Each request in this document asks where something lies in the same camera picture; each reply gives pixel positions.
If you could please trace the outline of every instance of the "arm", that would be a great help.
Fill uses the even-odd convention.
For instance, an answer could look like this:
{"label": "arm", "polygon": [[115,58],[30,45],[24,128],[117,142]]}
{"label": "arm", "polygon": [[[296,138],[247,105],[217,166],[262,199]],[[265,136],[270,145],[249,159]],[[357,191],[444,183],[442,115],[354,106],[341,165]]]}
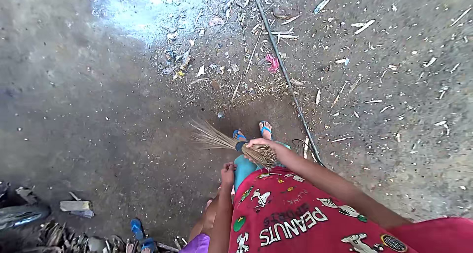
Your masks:
{"label": "arm", "polygon": [[411,223],[366,195],[348,180],[320,165],[314,165],[313,162],[302,158],[279,143],[265,139],[255,139],[251,140],[246,146],[251,147],[252,144],[270,145],[275,150],[278,160],[291,171],[301,175],[318,189],[346,202],[347,205],[384,229]]}
{"label": "arm", "polygon": [[217,214],[210,232],[209,253],[228,252],[233,213],[231,195],[235,167],[236,165],[233,163],[224,164],[221,171],[222,187],[220,188]]}

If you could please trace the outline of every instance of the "broom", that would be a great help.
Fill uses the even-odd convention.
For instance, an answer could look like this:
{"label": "broom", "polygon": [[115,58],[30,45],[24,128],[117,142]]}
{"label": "broom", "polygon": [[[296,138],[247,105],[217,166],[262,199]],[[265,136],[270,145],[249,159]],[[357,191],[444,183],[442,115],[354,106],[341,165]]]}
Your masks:
{"label": "broom", "polygon": [[195,134],[192,136],[194,141],[207,144],[210,148],[235,149],[250,157],[256,165],[262,166],[268,171],[277,164],[276,153],[269,145],[254,144],[248,148],[244,146],[248,142],[239,141],[221,133],[207,121],[205,123],[193,121],[193,124],[189,124],[196,129]]}

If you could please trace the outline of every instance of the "red plastic bag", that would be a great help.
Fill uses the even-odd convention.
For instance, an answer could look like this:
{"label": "red plastic bag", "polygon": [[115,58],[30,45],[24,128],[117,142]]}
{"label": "red plastic bag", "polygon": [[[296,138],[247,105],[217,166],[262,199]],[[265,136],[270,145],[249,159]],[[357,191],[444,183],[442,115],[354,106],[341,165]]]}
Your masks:
{"label": "red plastic bag", "polygon": [[272,56],[271,54],[266,55],[266,61],[271,62],[271,66],[269,67],[269,72],[276,72],[279,71],[279,60]]}

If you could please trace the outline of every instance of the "hand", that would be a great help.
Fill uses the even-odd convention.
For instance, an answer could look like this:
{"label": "hand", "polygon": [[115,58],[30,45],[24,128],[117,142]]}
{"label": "hand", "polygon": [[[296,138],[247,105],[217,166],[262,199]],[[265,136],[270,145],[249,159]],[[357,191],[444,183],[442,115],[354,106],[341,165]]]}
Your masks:
{"label": "hand", "polygon": [[[284,154],[287,154],[287,151],[291,151],[290,149],[286,148],[284,145],[281,143],[278,143],[276,141],[270,141],[267,139],[259,138],[259,139],[253,139],[250,140],[245,147],[249,148],[254,144],[264,144],[264,145],[269,145],[275,152],[276,152],[276,157],[278,159],[281,159],[280,157],[283,156]],[[254,163],[254,161],[249,157],[245,155],[245,158],[249,159],[251,162]]]}
{"label": "hand", "polygon": [[237,169],[237,165],[234,163],[226,163],[223,165],[220,171],[222,175],[222,186],[232,186],[235,180],[234,171]]}

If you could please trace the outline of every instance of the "red shirt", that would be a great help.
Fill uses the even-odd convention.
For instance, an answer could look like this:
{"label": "red shirt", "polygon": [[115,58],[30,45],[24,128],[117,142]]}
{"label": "red shirt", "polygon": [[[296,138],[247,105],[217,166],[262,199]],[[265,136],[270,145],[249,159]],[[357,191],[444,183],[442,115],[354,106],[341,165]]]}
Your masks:
{"label": "red shirt", "polygon": [[[473,223],[461,220],[469,231],[454,228],[449,236],[455,232],[469,236],[457,244],[457,248],[466,249],[471,247],[467,241],[473,241]],[[418,225],[388,232],[288,169],[276,167],[270,173],[253,172],[238,187],[228,252],[418,252],[413,247],[422,249],[421,253],[446,252],[425,246],[429,244],[428,233],[416,239],[418,232],[429,232],[432,226],[409,233],[410,226]],[[451,249],[450,243],[458,241],[451,237],[437,241]]]}

